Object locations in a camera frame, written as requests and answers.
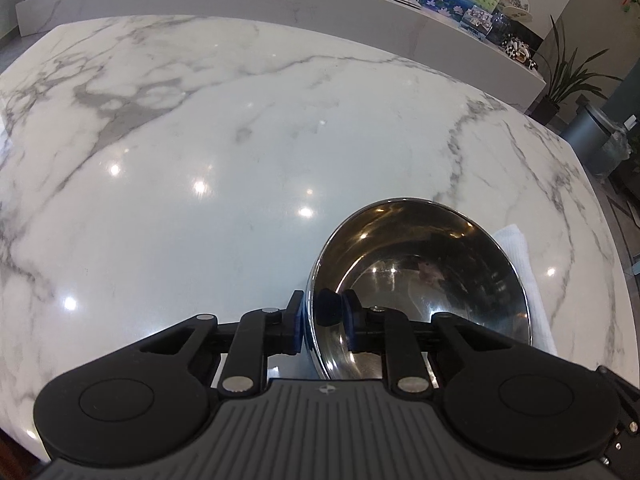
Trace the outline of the blue stainless steel bowl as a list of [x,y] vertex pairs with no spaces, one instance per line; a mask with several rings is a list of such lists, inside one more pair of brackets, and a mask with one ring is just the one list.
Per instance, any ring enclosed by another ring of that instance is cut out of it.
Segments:
[[397,197],[364,206],[332,233],[310,272],[306,345],[323,379],[378,378],[381,360],[349,351],[323,289],[356,292],[366,308],[427,322],[450,312],[523,344],[533,341],[526,292],[509,257],[481,226],[431,200]]

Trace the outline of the white paper towel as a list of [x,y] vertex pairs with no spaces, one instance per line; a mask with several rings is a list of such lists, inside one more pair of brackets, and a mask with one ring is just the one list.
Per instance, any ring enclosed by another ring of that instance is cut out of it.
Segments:
[[529,249],[525,235],[515,225],[505,226],[492,236],[509,258],[524,288],[529,321],[532,324],[533,346],[541,351],[557,356],[544,303],[529,258]]

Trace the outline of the clear water bottle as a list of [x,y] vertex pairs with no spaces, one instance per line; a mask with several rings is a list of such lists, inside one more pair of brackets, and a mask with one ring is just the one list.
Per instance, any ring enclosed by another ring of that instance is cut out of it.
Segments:
[[629,158],[631,147],[628,133],[637,125],[637,122],[636,116],[629,116],[614,130],[600,151],[590,160],[590,172],[597,179],[606,179],[624,160]]

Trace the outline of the grey trash bin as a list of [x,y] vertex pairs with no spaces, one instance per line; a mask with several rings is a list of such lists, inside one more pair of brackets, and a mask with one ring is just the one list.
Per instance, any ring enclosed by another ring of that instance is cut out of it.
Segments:
[[578,107],[576,117],[562,131],[561,138],[570,144],[579,161],[585,165],[623,125],[614,122],[599,107],[590,103]]

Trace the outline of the potted green plant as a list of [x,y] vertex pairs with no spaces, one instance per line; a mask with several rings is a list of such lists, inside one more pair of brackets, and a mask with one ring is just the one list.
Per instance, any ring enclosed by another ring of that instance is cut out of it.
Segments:
[[548,125],[559,113],[562,102],[575,93],[586,92],[605,99],[606,95],[602,88],[591,82],[593,79],[623,81],[620,76],[596,72],[590,68],[595,60],[608,53],[608,49],[597,51],[579,61],[578,48],[570,53],[567,52],[566,32],[562,21],[555,21],[554,18],[550,20],[555,58],[550,62],[541,53],[536,53],[538,58],[547,65],[550,79],[540,101],[530,112],[530,117],[543,126]]

